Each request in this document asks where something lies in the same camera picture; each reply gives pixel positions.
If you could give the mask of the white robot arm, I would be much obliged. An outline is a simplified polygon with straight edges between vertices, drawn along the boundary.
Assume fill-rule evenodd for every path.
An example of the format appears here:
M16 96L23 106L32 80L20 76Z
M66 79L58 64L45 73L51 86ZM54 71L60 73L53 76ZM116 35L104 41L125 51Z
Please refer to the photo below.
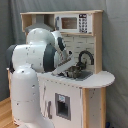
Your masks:
M41 113L38 73L58 75L74 64L59 31L32 29L26 44L11 45L6 51L11 72L11 107L18 128L54 128Z

